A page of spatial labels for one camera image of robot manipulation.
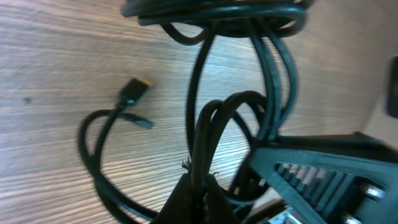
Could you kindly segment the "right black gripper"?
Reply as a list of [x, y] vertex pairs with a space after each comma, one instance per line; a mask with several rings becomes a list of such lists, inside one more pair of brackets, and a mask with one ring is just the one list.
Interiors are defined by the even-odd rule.
[[397, 223], [397, 150], [365, 134], [260, 143], [251, 168], [307, 223]]

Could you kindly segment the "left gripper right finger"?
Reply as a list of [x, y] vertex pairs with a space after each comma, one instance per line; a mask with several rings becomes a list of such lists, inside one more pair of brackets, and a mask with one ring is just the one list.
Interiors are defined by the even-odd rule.
[[203, 196], [204, 223], [207, 224], [240, 224], [221, 187], [211, 174], [206, 177]]

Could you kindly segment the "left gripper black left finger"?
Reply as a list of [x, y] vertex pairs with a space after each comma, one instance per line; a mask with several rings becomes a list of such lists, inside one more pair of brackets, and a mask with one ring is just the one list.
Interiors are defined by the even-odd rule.
[[183, 174], [166, 203], [151, 224], [199, 223], [199, 197], [190, 174]]

